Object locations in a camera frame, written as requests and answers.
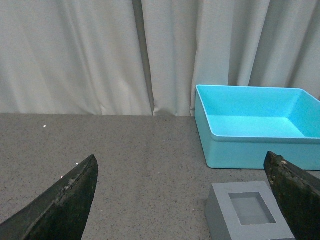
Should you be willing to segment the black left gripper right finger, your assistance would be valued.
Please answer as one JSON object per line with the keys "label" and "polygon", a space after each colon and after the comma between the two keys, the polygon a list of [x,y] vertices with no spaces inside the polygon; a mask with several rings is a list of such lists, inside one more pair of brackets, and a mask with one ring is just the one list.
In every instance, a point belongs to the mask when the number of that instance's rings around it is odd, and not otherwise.
{"label": "black left gripper right finger", "polygon": [[320,179],[268,151],[263,163],[273,195],[297,240],[320,238]]}

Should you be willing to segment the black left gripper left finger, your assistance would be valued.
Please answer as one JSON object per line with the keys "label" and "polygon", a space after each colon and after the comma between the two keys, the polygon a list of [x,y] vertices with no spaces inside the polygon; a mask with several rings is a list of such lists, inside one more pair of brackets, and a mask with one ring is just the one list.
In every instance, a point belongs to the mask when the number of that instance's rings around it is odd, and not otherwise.
{"label": "black left gripper left finger", "polygon": [[0,225],[2,240],[80,240],[98,182],[90,155],[25,208]]}

